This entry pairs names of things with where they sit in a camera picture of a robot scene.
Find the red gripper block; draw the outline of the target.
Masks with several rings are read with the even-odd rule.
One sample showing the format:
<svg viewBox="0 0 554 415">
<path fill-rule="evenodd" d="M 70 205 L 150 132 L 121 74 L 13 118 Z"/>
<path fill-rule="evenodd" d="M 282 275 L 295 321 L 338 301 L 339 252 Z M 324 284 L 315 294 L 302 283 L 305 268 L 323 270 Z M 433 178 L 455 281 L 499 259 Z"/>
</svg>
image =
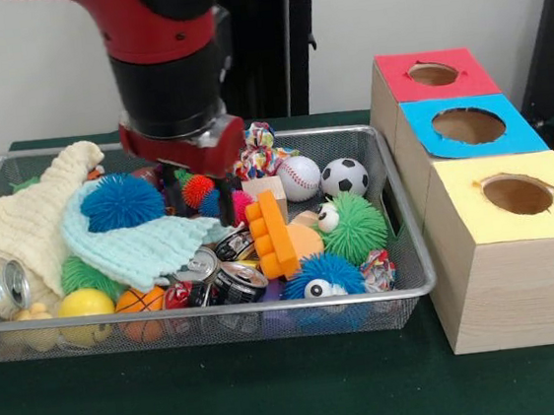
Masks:
<svg viewBox="0 0 554 415">
<path fill-rule="evenodd" d="M 179 189 L 173 166 L 215 177 L 219 190 L 219 216 L 225 227 L 234 224 L 236 217 L 232 188 L 225 176 L 240 156 L 244 146 L 244 123 L 237 116 L 224 114 L 214 124 L 193 137 L 157 140 L 149 138 L 127 125 L 119 124 L 120 144 L 128 153 L 161 164 L 163 195 L 169 216 L 178 213 Z"/>
</svg>

